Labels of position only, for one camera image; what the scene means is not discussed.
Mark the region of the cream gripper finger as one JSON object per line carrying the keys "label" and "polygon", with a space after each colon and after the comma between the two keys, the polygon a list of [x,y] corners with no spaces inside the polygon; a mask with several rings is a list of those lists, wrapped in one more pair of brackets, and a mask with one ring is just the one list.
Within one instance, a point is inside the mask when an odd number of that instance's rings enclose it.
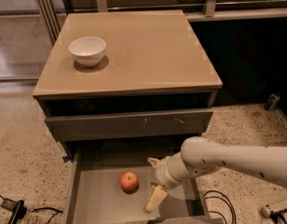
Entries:
{"label": "cream gripper finger", "polygon": [[148,158],[147,161],[151,164],[151,166],[156,169],[159,164],[159,159],[157,158]]}
{"label": "cream gripper finger", "polygon": [[145,213],[156,211],[168,196],[168,190],[160,185],[152,185],[149,198],[144,206]]}

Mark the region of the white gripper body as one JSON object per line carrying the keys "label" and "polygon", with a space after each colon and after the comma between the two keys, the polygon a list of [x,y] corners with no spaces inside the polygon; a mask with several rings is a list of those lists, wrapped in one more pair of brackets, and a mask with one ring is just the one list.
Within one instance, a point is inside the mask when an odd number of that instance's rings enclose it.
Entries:
{"label": "white gripper body", "polygon": [[166,189],[178,187],[184,179],[184,163],[180,156],[155,160],[154,169],[156,181]]}

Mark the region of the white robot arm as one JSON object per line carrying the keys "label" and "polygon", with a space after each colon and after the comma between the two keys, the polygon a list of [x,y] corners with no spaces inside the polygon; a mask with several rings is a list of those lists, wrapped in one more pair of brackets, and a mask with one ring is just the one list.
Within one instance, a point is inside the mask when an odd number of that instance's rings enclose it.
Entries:
{"label": "white robot arm", "polygon": [[156,184],[144,207],[154,212],[169,191],[189,178],[210,174],[221,167],[287,188],[287,147],[226,146],[203,137],[183,141],[181,151],[162,160],[148,160]]}

